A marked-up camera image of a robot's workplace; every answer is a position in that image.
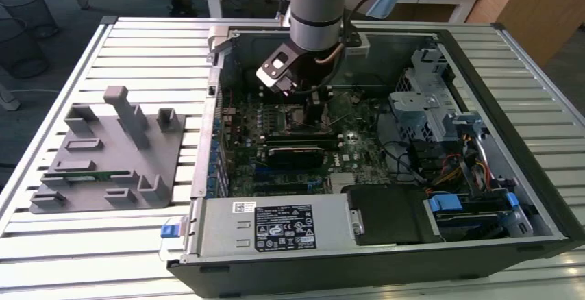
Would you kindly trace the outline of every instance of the mesh trash bin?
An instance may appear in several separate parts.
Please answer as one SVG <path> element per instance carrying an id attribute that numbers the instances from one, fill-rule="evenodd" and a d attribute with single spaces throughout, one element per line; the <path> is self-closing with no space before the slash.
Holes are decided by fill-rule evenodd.
<path id="1" fill-rule="evenodd" d="M 0 5 L 13 18 L 27 22 L 35 38 L 48 38 L 59 31 L 45 0 L 0 0 Z"/>
<path id="2" fill-rule="evenodd" d="M 21 19 L 0 19 L 0 66 L 17 79 L 39 75 L 48 61 Z"/>

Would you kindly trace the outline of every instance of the gray 3d printed part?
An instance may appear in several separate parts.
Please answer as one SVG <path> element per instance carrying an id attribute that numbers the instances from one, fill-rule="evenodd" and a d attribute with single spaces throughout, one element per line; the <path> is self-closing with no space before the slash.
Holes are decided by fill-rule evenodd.
<path id="1" fill-rule="evenodd" d="M 71 130 L 31 199 L 32 213 L 168 206 L 184 115 L 161 108 L 144 116 L 127 93 L 119 86 L 105 90 L 119 116 L 96 116 L 87 105 L 71 107 Z"/>

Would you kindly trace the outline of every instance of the green circuit board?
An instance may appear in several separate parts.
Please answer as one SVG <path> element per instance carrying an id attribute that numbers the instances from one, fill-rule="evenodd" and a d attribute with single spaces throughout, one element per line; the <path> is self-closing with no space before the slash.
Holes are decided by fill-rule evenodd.
<path id="1" fill-rule="evenodd" d="M 242 102 L 231 111 L 227 150 L 232 153 L 230 197 L 326 194 L 331 192 L 328 176 L 352 173 L 356 184 L 390 182 L 386 162 L 377 145 L 373 123 L 378 112 L 377 99 L 360 99 L 351 90 L 334 93 L 315 126 L 292 125 L 291 116 L 302 112 L 299 105 L 264 105 Z M 270 147 L 260 136 L 294 132 L 334 134 L 336 150 L 324 152 L 323 165 L 311 170 L 275 171 L 266 164 Z M 263 186 L 287 185 L 279 191 Z"/>

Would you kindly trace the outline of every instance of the white cable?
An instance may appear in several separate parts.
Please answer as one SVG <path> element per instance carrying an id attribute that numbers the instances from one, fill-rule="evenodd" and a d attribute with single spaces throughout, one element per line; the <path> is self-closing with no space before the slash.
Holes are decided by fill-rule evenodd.
<path id="1" fill-rule="evenodd" d="M 47 90 L 47 89 L 11 90 L 11 92 L 52 92 L 52 93 L 60 93 L 60 91 L 57 91 L 57 90 Z"/>

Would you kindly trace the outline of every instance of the black plastic cover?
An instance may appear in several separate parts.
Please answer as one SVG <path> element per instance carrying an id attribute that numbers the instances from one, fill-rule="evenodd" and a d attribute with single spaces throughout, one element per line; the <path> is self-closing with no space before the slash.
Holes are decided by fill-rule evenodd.
<path id="1" fill-rule="evenodd" d="M 425 209 L 425 190 L 410 184 L 350 185 L 348 208 L 358 210 L 363 234 L 358 245 L 417 244 L 442 242 L 434 235 Z"/>

